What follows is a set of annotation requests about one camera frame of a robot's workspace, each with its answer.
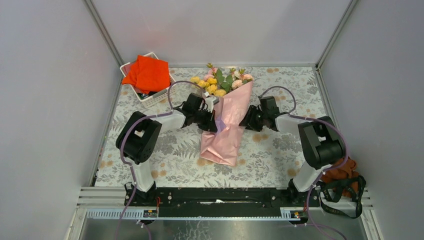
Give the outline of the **yellow flower stem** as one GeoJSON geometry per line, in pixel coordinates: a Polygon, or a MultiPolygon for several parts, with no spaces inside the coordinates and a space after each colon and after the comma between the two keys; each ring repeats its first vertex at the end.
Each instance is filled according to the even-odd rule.
{"type": "Polygon", "coordinates": [[[204,78],[193,76],[190,81],[203,88],[210,95],[223,97],[228,93],[225,89],[219,87],[218,80],[211,74],[206,75],[204,78]]]}

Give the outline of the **pink flower stem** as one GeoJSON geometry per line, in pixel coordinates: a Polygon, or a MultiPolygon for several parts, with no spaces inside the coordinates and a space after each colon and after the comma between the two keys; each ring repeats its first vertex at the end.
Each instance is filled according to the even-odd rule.
{"type": "Polygon", "coordinates": [[[207,75],[204,76],[204,80],[215,79],[218,71],[218,67],[213,66],[212,63],[207,63],[207,68],[209,68],[207,75]]]}

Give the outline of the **pink white rose stems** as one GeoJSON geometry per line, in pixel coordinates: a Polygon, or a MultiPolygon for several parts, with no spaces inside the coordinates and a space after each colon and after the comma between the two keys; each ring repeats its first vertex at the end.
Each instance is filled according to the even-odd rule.
{"type": "Polygon", "coordinates": [[[231,68],[227,75],[224,75],[223,71],[218,68],[214,73],[216,79],[217,93],[230,93],[243,85],[250,83],[254,80],[253,76],[246,73],[244,68],[236,69],[231,68]]]}

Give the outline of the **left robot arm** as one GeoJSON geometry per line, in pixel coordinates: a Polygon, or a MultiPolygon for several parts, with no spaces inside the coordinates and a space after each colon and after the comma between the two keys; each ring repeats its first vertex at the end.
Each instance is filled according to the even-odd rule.
{"type": "Polygon", "coordinates": [[[191,93],[181,105],[170,112],[147,116],[135,111],[116,139],[121,161],[130,167],[132,175],[129,199],[148,206],[155,200],[156,183],[151,175],[149,158],[162,132],[196,124],[202,131],[216,133],[216,96],[191,93]]]}

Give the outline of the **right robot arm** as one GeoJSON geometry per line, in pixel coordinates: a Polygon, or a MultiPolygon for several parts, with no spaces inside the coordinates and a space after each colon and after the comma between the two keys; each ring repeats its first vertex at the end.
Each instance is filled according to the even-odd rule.
{"type": "Polygon", "coordinates": [[[262,97],[259,101],[258,106],[249,106],[239,126],[256,132],[267,127],[299,137],[305,163],[289,181],[286,193],[287,201],[299,206],[321,175],[346,156],[346,145],[329,116],[308,119],[281,112],[273,96],[262,97]]]}

